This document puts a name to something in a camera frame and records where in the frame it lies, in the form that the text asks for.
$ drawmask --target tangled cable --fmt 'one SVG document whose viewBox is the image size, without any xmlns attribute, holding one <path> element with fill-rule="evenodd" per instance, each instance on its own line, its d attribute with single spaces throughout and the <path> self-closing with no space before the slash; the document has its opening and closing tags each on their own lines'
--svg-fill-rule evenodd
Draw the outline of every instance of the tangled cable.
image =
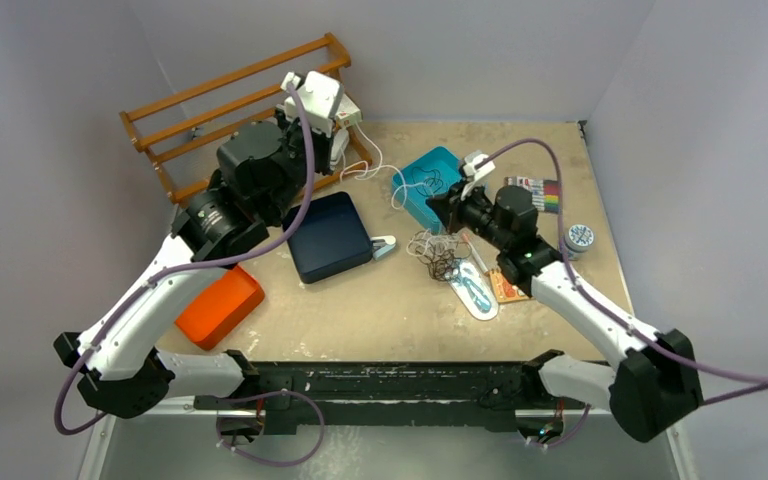
<svg viewBox="0 0 768 480">
<path fill-rule="evenodd" d="M 415 257 L 428 268 L 428 276 L 438 282 L 447 282 L 458 264 L 469 257 L 469 248 L 456 235 L 435 235 L 430 230 L 420 230 L 405 246 L 408 255 Z"/>
<path fill-rule="evenodd" d="M 393 207 L 394 210 L 404 210 L 405 203 L 408 201 L 408 189 L 409 188 L 417 188 L 417 191 L 422 197 L 430 197 L 432 195 L 436 195 L 438 193 L 442 193 L 446 189 L 445 183 L 443 183 L 442 175 L 439 170 L 437 169 L 431 169 L 431 170 L 424 170 L 419 167 L 413 167 L 411 170 L 413 178 L 419 178 L 421 181 L 416 183 L 407 183 L 407 180 L 405 179 L 405 174 L 402 172 L 401 169 L 398 167 L 395 167 L 393 165 L 389 165 L 384 163 L 384 154 L 381 152 L 381 148 L 373 142 L 369 136 L 366 135 L 366 133 L 363 131 L 362 128 L 360 128 L 360 125 L 355 125 L 355 130 L 369 143 L 372 145 L 373 148 L 375 148 L 375 151 L 378 152 L 378 166 L 374 168 L 369 168 L 370 165 L 361 160 L 359 162 L 355 162 L 351 165 L 346 165 L 346 154 L 343 152 L 341 154 L 342 164 L 343 168 L 340 171 L 340 182 L 343 182 L 343 176 L 344 175 L 357 175 L 355 177 L 355 180 L 369 180 L 375 175 L 378 174 L 379 171 L 381 171 L 382 168 L 389 168 L 396 172 L 396 175 L 399 176 L 399 178 L 402 180 L 402 182 L 393 190 L 393 195 L 390 196 L 390 206 Z M 355 169 L 355 167 L 363 167 L 363 170 Z M 396 197 L 401 192 L 402 200 L 401 202 L 396 202 Z"/>
</svg>

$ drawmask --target colorful card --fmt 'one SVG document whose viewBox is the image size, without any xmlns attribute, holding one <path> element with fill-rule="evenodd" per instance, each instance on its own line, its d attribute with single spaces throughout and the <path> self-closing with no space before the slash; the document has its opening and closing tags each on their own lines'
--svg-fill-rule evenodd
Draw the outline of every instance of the colorful card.
<svg viewBox="0 0 768 480">
<path fill-rule="evenodd" d="M 558 213 L 558 181 L 548 178 L 505 177 L 505 185 L 531 192 L 531 203 L 540 212 Z"/>
</svg>

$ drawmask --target black motor joint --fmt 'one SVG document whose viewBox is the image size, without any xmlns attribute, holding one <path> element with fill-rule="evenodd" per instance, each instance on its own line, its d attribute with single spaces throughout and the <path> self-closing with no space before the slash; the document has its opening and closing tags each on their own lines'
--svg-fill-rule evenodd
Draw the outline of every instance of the black motor joint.
<svg viewBox="0 0 768 480">
<path fill-rule="evenodd" d="M 531 295 L 531 278 L 561 254 L 537 234 L 537 208 L 531 192 L 507 185 L 496 192 L 494 202 L 484 187 L 475 187 L 461 199 L 467 180 L 431 197 L 426 204 L 449 233 L 467 228 L 499 250 L 496 262 L 505 279 Z"/>
<path fill-rule="evenodd" d="M 332 173 L 332 137 L 311 134 L 316 173 Z M 275 123 L 241 126 L 216 157 L 219 168 L 207 189 L 193 196 L 172 224 L 172 234 L 195 252 L 193 261 L 239 255 L 266 240 L 266 228 L 281 225 L 307 180 L 301 124 L 280 109 Z"/>
</svg>

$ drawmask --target cord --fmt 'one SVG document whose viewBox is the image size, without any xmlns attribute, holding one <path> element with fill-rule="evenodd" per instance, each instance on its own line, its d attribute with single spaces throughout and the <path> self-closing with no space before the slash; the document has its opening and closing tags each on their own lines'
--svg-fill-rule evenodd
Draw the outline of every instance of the cord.
<svg viewBox="0 0 768 480">
<path fill-rule="evenodd" d="M 582 425 L 584 425 L 585 420 L 587 420 L 587 416 L 590 415 L 590 405 L 584 406 L 584 411 L 581 412 L 581 418 L 578 419 L 577 422 L 575 422 L 575 425 L 572 426 L 569 432 L 564 429 L 564 434 L 561 435 L 557 440 L 551 443 L 538 443 L 537 446 L 541 448 L 555 448 L 560 447 L 561 445 L 567 443 L 572 439 L 572 437 L 575 436 L 576 433 L 578 433 L 579 430 L 581 430 Z"/>
<path fill-rule="evenodd" d="M 384 154 L 381 152 L 381 149 L 378 148 L 378 145 L 376 145 L 375 142 L 373 142 L 372 139 L 369 138 L 366 135 L 366 132 L 364 132 L 363 129 L 360 128 L 360 124 L 355 125 L 355 130 L 357 130 L 358 133 L 363 137 L 363 139 L 366 140 L 367 143 L 372 145 L 372 148 L 374 148 L 375 151 L 378 152 L 378 166 L 373 168 L 371 172 L 368 171 L 368 170 L 363 172 L 364 175 L 368 175 L 368 176 L 365 177 L 365 178 L 361 178 L 361 180 L 367 180 L 367 179 L 370 179 L 370 178 L 374 177 L 375 174 L 377 174 L 378 171 L 381 170 L 381 167 L 384 165 Z M 407 183 L 407 182 L 405 182 L 405 178 L 404 177 L 402 177 L 402 183 Z"/>
<path fill-rule="evenodd" d="M 252 455 L 251 453 L 245 450 L 238 449 L 236 446 L 226 442 L 225 439 L 222 438 L 222 428 L 221 428 L 222 418 L 221 417 L 216 419 L 216 435 L 219 436 L 219 442 L 216 444 L 216 447 L 217 448 L 225 447 L 228 450 L 230 450 L 231 453 L 236 453 L 241 457 L 247 458 L 261 465 L 266 465 L 269 467 L 293 467 L 309 460 L 310 457 L 312 457 L 316 453 L 316 451 L 319 450 L 319 447 L 322 446 L 322 440 L 323 438 L 325 438 L 325 416 L 322 415 L 322 410 L 319 408 L 316 402 L 314 402 L 310 397 L 298 392 L 281 390 L 277 392 L 262 393 L 260 395 L 254 395 L 246 398 L 233 399 L 230 401 L 231 403 L 248 403 L 248 402 L 253 402 L 255 400 L 258 400 L 258 401 L 265 400 L 267 398 L 283 396 L 283 395 L 289 395 L 291 397 L 296 397 L 300 400 L 305 401 L 308 405 L 311 406 L 311 408 L 313 408 L 313 411 L 316 412 L 316 416 L 319 418 L 319 437 L 316 439 L 316 443 L 313 445 L 313 448 L 311 448 L 309 452 L 307 452 L 306 454 L 302 455 L 301 457 L 295 460 L 290 460 L 290 461 L 269 460 L 263 457 L 258 457 L 257 455 Z"/>
<path fill-rule="evenodd" d="M 563 209 L 563 188 L 562 188 L 562 181 L 561 181 L 561 165 L 558 161 L 557 155 L 555 155 L 554 150 L 552 150 L 552 147 L 549 146 L 546 142 L 539 140 L 537 138 L 524 138 L 522 140 L 518 140 L 516 142 L 511 143 L 510 145 L 506 145 L 502 148 L 500 148 L 498 151 L 490 155 L 489 157 L 485 158 L 481 163 L 478 164 L 476 168 L 481 168 L 486 164 L 487 162 L 493 161 L 498 156 L 502 155 L 503 153 L 507 152 L 508 150 L 519 146 L 524 145 L 527 143 L 534 143 L 537 145 L 540 145 L 543 147 L 546 152 L 549 154 L 549 156 L 552 158 L 552 163 L 555 166 L 555 176 L 557 177 L 558 181 L 558 247 L 561 251 L 561 256 L 563 257 L 563 263 L 564 267 L 567 271 L 567 275 L 570 279 L 575 279 L 575 273 L 572 267 L 572 264 L 570 264 L 569 259 L 569 252 L 567 251 L 566 245 L 564 244 L 563 236 L 564 236 L 564 209 Z M 714 367 L 711 365 L 707 365 L 700 362 L 695 362 L 693 360 L 690 360 L 688 358 L 682 357 L 681 355 L 677 355 L 673 352 L 670 352 L 669 350 L 665 349 L 664 347 L 658 345 L 656 342 L 652 341 L 649 337 L 646 335 L 643 335 L 642 333 L 638 332 L 636 329 L 631 327 L 631 325 L 620 318 L 619 315 L 612 312 L 610 309 L 608 309 L 606 306 L 599 303 L 598 300 L 593 298 L 590 293 L 587 292 L 586 289 L 582 288 L 581 285 L 575 285 L 575 290 L 578 291 L 578 293 L 593 307 L 598 309 L 600 312 L 604 313 L 608 316 L 611 320 L 613 320 L 617 325 L 619 325 L 622 329 L 629 332 L 630 334 L 634 335 L 637 339 L 645 343 L 649 348 L 652 350 L 658 352 L 660 355 L 682 365 L 688 368 L 692 368 L 694 370 L 709 373 L 711 375 L 715 375 L 721 378 L 726 378 L 729 380 L 734 380 L 741 383 L 754 383 L 756 385 L 746 388 L 741 388 L 738 390 L 734 390 L 728 393 L 724 393 L 722 395 L 717 395 L 715 397 L 709 398 L 703 402 L 703 405 L 713 405 L 715 403 L 723 402 L 726 400 L 730 400 L 737 397 L 742 397 L 744 395 L 749 395 L 750 393 L 754 392 L 760 392 L 763 390 L 768 390 L 768 376 L 761 376 L 761 375 L 748 375 L 743 374 L 739 372 L 734 372 L 730 370 L 725 370 L 722 368 Z"/>
<path fill-rule="evenodd" d="M 293 87 L 292 84 L 288 84 L 287 92 L 290 94 L 291 97 L 293 97 L 293 100 L 296 102 L 296 105 L 300 105 L 302 107 L 304 106 L 304 103 L 302 102 L 301 98 L 299 98 L 299 94 L 296 92 L 296 89 Z M 187 272 L 190 270 L 201 270 L 205 268 L 224 267 L 227 265 L 233 265 L 240 262 L 244 262 L 246 260 L 251 260 L 252 258 L 259 257 L 261 255 L 269 253 L 272 250 L 278 248 L 278 246 L 281 245 L 282 243 L 286 242 L 287 239 L 290 238 L 290 236 L 292 236 L 296 232 L 296 230 L 298 230 L 299 225 L 301 225 L 302 220 L 304 220 L 304 217 L 307 214 L 307 210 L 310 207 L 310 199 L 313 196 L 313 183 L 314 183 L 314 174 L 315 174 L 313 137 L 311 135 L 310 123 L 308 123 L 307 115 L 304 111 L 304 108 L 299 108 L 299 121 L 301 122 L 302 137 L 304 138 L 305 157 L 306 157 L 305 161 L 307 164 L 307 170 L 305 172 L 306 178 L 305 178 L 304 196 L 302 198 L 302 203 L 301 203 L 301 206 L 299 207 L 299 212 L 296 215 L 296 218 L 293 219 L 292 223 L 290 223 L 290 225 L 287 227 L 287 230 L 285 230 L 280 237 L 275 239 L 274 242 L 258 250 L 246 252 L 241 255 L 235 255 L 233 257 L 220 258 L 216 260 L 208 260 L 203 262 L 185 263 L 182 265 L 177 265 L 174 267 L 169 267 L 167 269 L 164 269 L 161 272 L 158 272 L 152 275 L 146 281 L 145 284 L 141 285 L 136 290 L 134 290 L 134 292 L 131 295 L 128 295 L 122 301 L 122 303 L 120 303 L 119 306 L 116 307 L 113 313 L 110 314 L 110 318 L 108 318 L 108 320 L 104 322 L 104 324 L 98 330 L 98 333 L 96 333 L 95 337 L 93 337 L 93 339 L 90 341 L 90 347 L 86 351 L 84 351 L 84 353 L 81 356 L 78 357 L 77 361 L 75 362 L 75 365 L 73 365 L 72 368 L 69 370 L 69 374 L 66 376 L 66 380 L 63 382 L 63 386 L 60 388 L 60 392 L 57 394 L 57 400 L 54 403 L 54 427 L 57 429 L 57 431 L 61 435 L 76 435 L 78 433 L 81 433 L 84 430 L 98 423 L 99 420 L 101 420 L 107 415 L 106 413 L 96 414 L 96 416 L 91 418 L 89 421 L 87 421 L 83 425 L 76 428 L 68 428 L 63 424 L 63 404 L 66 401 L 66 395 L 68 395 L 69 389 L 72 387 L 72 384 L 75 382 L 75 378 L 77 378 L 81 369 L 84 367 L 84 365 L 86 365 L 87 361 L 89 361 L 93 353 L 95 353 L 98 350 L 99 344 L 107 335 L 107 333 L 110 331 L 110 329 L 113 328 L 113 325 L 116 324 L 116 322 L 122 317 L 122 315 L 128 310 L 128 308 L 130 308 L 131 305 L 133 305 L 134 302 L 137 301 L 138 298 L 140 298 L 143 294 L 148 292 L 151 288 L 153 288 L 161 280 L 163 280 L 169 275 L 174 275 L 176 273 L 181 273 L 181 272 Z"/>
<path fill-rule="evenodd" d="M 444 190 L 446 190 L 446 184 L 443 183 L 443 174 L 440 173 L 439 169 L 432 168 L 430 170 L 426 170 L 422 167 L 414 166 L 411 168 L 411 178 L 416 178 L 417 170 L 420 172 L 420 177 L 424 178 L 422 185 L 425 186 L 425 189 L 419 191 L 419 194 L 422 197 L 433 197 L 434 195 L 442 193 Z"/>
<path fill-rule="evenodd" d="M 419 183 L 408 184 L 407 180 L 405 179 L 404 173 L 402 173 L 402 171 L 398 167 L 395 167 L 393 165 L 389 165 L 389 164 L 385 164 L 384 163 L 384 153 L 381 151 L 381 148 L 379 148 L 378 145 L 375 142 L 373 142 L 372 139 L 370 139 L 366 135 L 366 133 L 363 131 L 363 129 L 360 128 L 360 125 L 355 125 L 355 129 L 357 129 L 358 133 L 360 133 L 360 135 L 370 145 L 372 145 L 373 148 L 375 148 L 375 151 L 378 152 L 378 166 L 373 168 L 372 170 L 370 170 L 368 163 L 366 163 L 364 161 L 360 161 L 360 162 L 355 162 L 355 163 L 349 165 L 348 167 L 346 167 L 346 155 L 345 155 L 345 152 L 344 152 L 343 153 L 343 170 L 340 172 L 340 182 L 342 183 L 343 175 L 346 175 L 346 174 L 349 174 L 349 175 L 351 175 L 351 174 L 359 174 L 357 177 L 355 177 L 355 180 L 369 180 L 369 179 L 373 178 L 375 175 L 377 175 L 378 172 L 382 168 L 391 168 L 391 169 L 395 170 L 396 173 L 399 175 L 399 177 L 402 179 L 402 184 L 399 185 L 398 187 L 396 187 L 395 190 L 393 190 L 393 195 L 390 197 L 390 206 L 394 210 L 404 210 L 405 203 L 408 201 L 408 188 L 419 187 L 419 186 L 423 186 L 423 185 L 427 186 L 426 182 L 423 181 L 423 182 L 419 182 Z M 361 172 L 359 170 L 349 170 L 349 169 L 354 168 L 355 166 L 358 166 L 358 165 L 363 165 L 364 166 L 363 167 L 363 172 Z M 396 195 L 399 194 L 399 190 L 401 190 L 401 189 L 404 189 L 405 191 L 404 191 L 404 194 L 403 194 L 401 205 L 397 206 L 396 205 Z"/>
<path fill-rule="evenodd" d="M 428 276 L 438 282 L 453 278 L 461 260 L 469 257 L 469 250 L 459 255 L 458 247 L 466 244 L 454 235 L 434 235 L 431 230 L 420 230 L 405 246 L 408 255 L 419 260 L 428 269 Z"/>
</svg>

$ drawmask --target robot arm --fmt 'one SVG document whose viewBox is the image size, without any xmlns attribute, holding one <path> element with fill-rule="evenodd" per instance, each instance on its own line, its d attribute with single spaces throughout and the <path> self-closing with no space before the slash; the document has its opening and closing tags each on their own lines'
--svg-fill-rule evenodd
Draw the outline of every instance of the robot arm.
<svg viewBox="0 0 768 480">
<path fill-rule="evenodd" d="M 342 87 L 315 72 L 305 78 L 288 75 L 282 85 L 286 87 L 290 83 L 297 87 L 305 112 L 312 120 L 315 170 L 330 173 L 332 116 L 339 105 Z M 268 237 L 267 226 L 280 225 L 306 177 L 297 114 L 297 105 L 288 100 L 276 109 L 276 123 L 259 122 L 242 127 L 219 148 L 219 168 L 207 190 L 194 196 L 174 220 L 172 233 L 123 299 L 130 298 L 131 293 L 164 268 L 245 253 Z M 281 367 L 276 364 L 276 368 L 283 369 L 283 373 L 278 373 L 280 379 L 275 377 L 276 382 L 287 381 L 285 373 L 295 371 L 304 383 L 294 384 L 291 388 L 303 388 L 307 392 L 309 382 L 321 380 L 328 386 L 318 393 L 317 398 L 337 401 L 335 405 L 343 405 L 339 402 L 346 396 L 354 398 L 362 393 L 365 399 L 368 393 L 373 393 L 371 389 L 378 388 L 377 398 L 383 397 L 387 401 L 407 399 L 416 402 L 417 398 L 427 398 L 443 402 L 433 405 L 444 409 L 445 414 L 438 420 L 429 420 L 429 424 L 447 424 L 453 418 L 460 419 L 459 415 L 466 415 L 467 419 L 469 415 L 484 415 L 488 422 L 498 427 L 500 415 L 505 417 L 505 425 L 508 425 L 513 411 L 488 412 L 480 399 L 475 400 L 475 392 L 495 384 L 500 375 L 527 376 L 528 385 L 517 390 L 523 396 L 541 397 L 548 393 L 609 409 L 619 425 L 639 441 L 652 439 L 698 408 L 702 393 L 695 370 L 679 366 L 651 351 L 644 342 L 611 323 L 602 311 L 586 302 L 576 288 L 587 288 L 603 308 L 626 318 L 646 338 L 692 359 L 690 341 L 676 330 L 658 332 L 622 311 L 589 287 L 574 271 L 570 278 L 560 253 L 537 234 L 537 211 L 531 203 L 530 192 L 519 187 L 504 187 L 499 190 L 495 202 L 491 202 L 484 194 L 484 188 L 477 185 L 492 170 L 492 163 L 481 165 L 481 160 L 481 156 L 471 159 L 462 172 L 466 178 L 447 193 L 430 198 L 429 206 L 449 232 L 466 227 L 498 248 L 497 262 L 505 278 L 569 321 L 593 342 L 607 359 L 607 365 L 581 362 L 563 352 L 550 351 L 526 362 L 527 365 L 476 365 L 472 370 L 469 366 L 453 366 L 452 371 L 459 372 L 458 375 L 474 374 L 460 379 L 458 375 L 441 377 L 440 369 L 448 368 L 445 364 L 411 365 L 415 371 L 408 376 L 398 373 L 404 365 L 342 364 L 339 368 L 327 365 L 321 367 L 320 375 L 314 376 L 309 369 L 316 370 L 315 365 Z M 222 268 L 207 268 L 169 275 L 161 284 L 150 286 L 131 304 L 80 370 L 78 390 L 87 405 L 118 417 L 132 418 L 164 398 L 211 396 L 211 402 L 215 402 L 216 397 L 239 398 L 262 391 L 258 382 L 264 375 L 269 375 L 270 367 L 263 366 L 258 371 L 240 352 L 227 351 L 214 356 L 179 355 L 154 347 L 185 307 L 223 273 Z M 123 301 L 120 300 L 114 309 Z M 66 332 L 55 340 L 55 349 L 64 364 L 73 368 L 78 358 L 93 348 L 92 339 L 110 319 L 114 309 L 87 331 Z M 334 373 L 334 368 L 350 372 L 351 384 L 344 383 L 345 375 Z M 534 377 L 537 377 L 536 384 L 532 388 Z M 502 388 L 521 380 L 519 376 L 506 377 Z M 436 387 L 432 391 L 429 385 Z M 360 387 L 363 392 L 355 391 Z M 477 410 L 464 408 L 460 402 Z M 287 408 L 286 402 L 282 405 L 281 408 Z M 412 424 L 415 417 L 410 409 L 414 408 L 413 404 L 405 405 L 388 406 L 395 409 L 394 412 L 401 408 L 404 418 L 409 418 Z M 356 414 L 359 407 L 353 404 L 349 407 L 351 412 L 344 420 L 362 421 Z M 380 418 L 380 412 L 376 412 L 375 418 Z"/>
<path fill-rule="evenodd" d="M 573 269 L 574 278 L 570 278 L 560 252 L 537 234 L 531 192 L 505 186 L 491 202 L 484 187 L 476 186 L 494 168 L 492 162 L 481 165 L 485 158 L 468 158 L 462 167 L 464 178 L 448 192 L 429 198 L 429 207 L 449 233 L 468 228 L 496 247 L 505 279 L 560 314 L 607 360 L 604 366 L 550 352 L 538 359 L 543 388 L 555 396 L 610 410 L 623 430 L 639 441 L 650 440 L 701 406 L 698 372 L 667 360 L 630 329 L 692 360 L 690 340 L 678 330 L 659 332 L 625 312 Z M 624 319 L 629 330 L 588 302 L 577 291 L 580 287 L 605 311 Z"/>
<path fill-rule="evenodd" d="M 290 73 L 311 122 L 314 170 L 330 174 L 331 141 L 343 87 L 310 72 Z M 279 226 L 305 184 L 305 155 L 298 107 L 292 98 L 278 105 L 275 123 L 246 125 L 219 147 L 219 168 L 208 188 L 190 199 L 175 218 L 146 270 L 116 305 L 82 333 L 65 332 L 54 342 L 64 364 L 75 365 L 125 298 L 163 269 L 190 261 L 248 252 Z M 164 398 L 188 395 L 227 397 L 243 382 L 246 361 L 234 351 L 214 356 L 179 355 L 157 350 L 155 342 L 196 297 L 218 280 L 223 268 L 190 270 L 167 276 L 134 302 L 107 333 L 81 370 L 78 390 L 87 405 L 132 418 Z"/>
</svg>

